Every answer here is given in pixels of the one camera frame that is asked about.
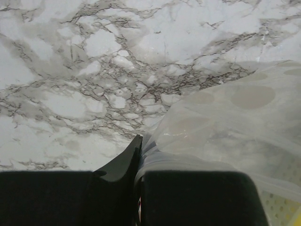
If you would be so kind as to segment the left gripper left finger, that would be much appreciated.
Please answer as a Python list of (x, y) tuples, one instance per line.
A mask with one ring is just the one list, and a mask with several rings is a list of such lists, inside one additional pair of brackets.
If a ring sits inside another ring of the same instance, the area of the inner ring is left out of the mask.
[(3, 171), (3, 226), (133, 226), (143, 138), (95, 171)]

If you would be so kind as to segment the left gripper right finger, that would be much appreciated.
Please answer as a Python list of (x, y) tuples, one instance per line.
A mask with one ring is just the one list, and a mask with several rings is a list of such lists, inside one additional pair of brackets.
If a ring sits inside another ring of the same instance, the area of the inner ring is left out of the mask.
[(148, 171), (141, 184), (143, 226), (267, 226), (256, 186), (231, 171)]

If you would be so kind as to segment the clear zip top bag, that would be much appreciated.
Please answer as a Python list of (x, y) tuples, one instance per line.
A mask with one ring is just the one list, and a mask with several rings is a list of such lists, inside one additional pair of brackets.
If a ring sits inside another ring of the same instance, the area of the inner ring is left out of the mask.
[(143, 137), (149, 170), (238, 171), (301, 200), (301, 64), (284, 61), (174, 103)]

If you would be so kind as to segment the pale green plastic basket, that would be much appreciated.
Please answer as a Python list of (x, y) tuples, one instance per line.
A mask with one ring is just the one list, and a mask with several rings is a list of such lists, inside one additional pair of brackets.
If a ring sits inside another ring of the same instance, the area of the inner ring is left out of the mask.
[(270, 226), (301, 226), (301, 204), (262, 192), (261, 202)]

